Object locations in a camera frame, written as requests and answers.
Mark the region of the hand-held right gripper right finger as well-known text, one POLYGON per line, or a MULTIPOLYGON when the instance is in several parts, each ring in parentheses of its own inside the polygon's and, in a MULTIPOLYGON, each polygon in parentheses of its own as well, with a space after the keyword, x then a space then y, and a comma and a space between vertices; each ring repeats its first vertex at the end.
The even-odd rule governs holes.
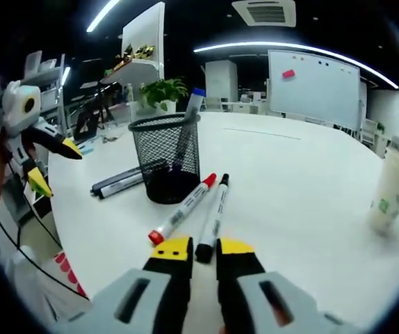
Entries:
POLYGON ((216 246, 218 302, 225 333, 357 333, 358 328, 318 310, 312 296, 275 271, 253 247, 220 238, 216 246))

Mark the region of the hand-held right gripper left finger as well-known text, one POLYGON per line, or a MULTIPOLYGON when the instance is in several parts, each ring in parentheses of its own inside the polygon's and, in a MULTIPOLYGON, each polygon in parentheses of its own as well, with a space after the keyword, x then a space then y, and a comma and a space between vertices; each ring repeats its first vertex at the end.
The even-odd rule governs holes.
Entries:
POLYGON ((157 245, 144 267, 98 293, 92 307, 51 333, 181 333, 190 301, 193 238, 157 245))

